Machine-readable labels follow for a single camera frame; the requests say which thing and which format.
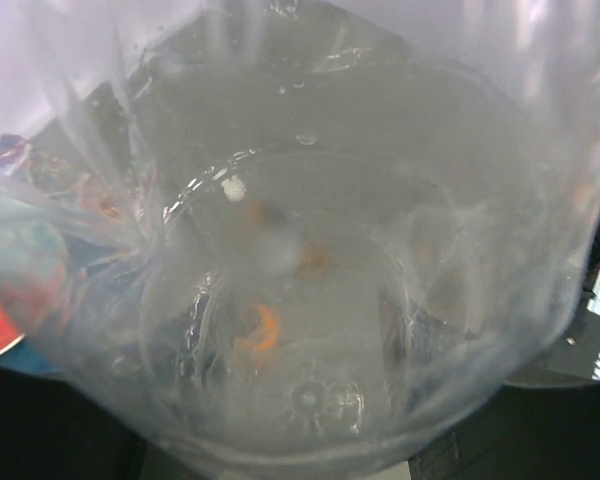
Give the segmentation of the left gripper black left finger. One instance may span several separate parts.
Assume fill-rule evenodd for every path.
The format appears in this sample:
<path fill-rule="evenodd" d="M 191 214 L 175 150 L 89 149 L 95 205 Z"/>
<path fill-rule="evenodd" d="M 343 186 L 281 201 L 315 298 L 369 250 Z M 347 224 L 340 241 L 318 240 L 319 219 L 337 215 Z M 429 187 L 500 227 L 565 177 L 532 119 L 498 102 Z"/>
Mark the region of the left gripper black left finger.
<path fill-rule="evenodd" d="M 69 385 L 0 368 L 0 479 L 137 479 L 145 450 Z"/>

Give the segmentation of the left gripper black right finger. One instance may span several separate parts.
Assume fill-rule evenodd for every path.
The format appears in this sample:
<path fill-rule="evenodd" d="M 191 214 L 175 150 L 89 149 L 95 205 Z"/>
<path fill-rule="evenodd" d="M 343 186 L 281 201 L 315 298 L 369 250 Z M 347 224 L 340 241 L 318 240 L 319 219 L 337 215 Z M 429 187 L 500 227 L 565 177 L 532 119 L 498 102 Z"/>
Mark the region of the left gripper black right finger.
<path fill-rule="evenodd" d="M 600 382 L 504 387 L 409 467 L 414 479 L 600 479 Z"/>

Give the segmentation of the orange bottle cap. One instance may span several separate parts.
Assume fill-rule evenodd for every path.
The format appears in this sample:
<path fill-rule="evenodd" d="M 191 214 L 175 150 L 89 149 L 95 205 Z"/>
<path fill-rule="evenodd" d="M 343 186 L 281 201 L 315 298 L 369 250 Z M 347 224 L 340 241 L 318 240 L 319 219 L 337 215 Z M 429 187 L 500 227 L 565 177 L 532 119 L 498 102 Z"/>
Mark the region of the orange bottle cap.
<path fill-rule="evenodd" d="M 280 315 L 271 306 L 252 303 L 247 308 L 249 329 L 234 340 L 235 351 L 249 355 L 271 354 L 280 341 Z"/>

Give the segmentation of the white bottle cap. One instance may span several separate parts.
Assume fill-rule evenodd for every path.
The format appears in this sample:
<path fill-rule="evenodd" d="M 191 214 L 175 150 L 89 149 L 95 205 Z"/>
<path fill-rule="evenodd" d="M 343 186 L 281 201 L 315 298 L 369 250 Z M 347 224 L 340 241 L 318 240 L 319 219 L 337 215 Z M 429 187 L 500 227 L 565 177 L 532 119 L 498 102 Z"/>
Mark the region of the white bottle cap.
<path fill-rule="evenodd" d="M 246 187 L 242 180 L 234 175 L 228 178 L 225 178 L 221 182 L 221 186 L 226 198 L 231 202 L 240 202 L 245 198 L 246 195 Z"/>

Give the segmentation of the red teal patterned plate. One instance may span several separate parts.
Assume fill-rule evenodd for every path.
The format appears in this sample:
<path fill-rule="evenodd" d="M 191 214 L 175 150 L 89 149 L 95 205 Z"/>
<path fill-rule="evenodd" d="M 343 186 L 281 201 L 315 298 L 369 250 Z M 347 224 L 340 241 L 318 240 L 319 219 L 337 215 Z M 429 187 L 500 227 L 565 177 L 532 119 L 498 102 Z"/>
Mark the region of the red teal patterned plate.
<path fill-rule="evenodd" d="M 0 358 L 61 309 L 67 257 L 47 214 L 0 195 Z"/>

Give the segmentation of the colourful mandala napkin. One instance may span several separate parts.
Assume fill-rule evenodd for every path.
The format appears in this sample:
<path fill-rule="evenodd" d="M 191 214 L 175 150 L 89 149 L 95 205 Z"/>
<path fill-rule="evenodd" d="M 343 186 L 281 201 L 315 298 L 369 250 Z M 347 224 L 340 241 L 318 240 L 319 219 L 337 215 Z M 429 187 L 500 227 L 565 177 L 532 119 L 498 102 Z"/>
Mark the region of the colourful mandala napkin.
<path fill-rule="evenodd" d="M 0 174 L 28 183 L 54 201 L 122 219 L 112 195 L 93 173 L 19 135 L 0 136 Z"/>

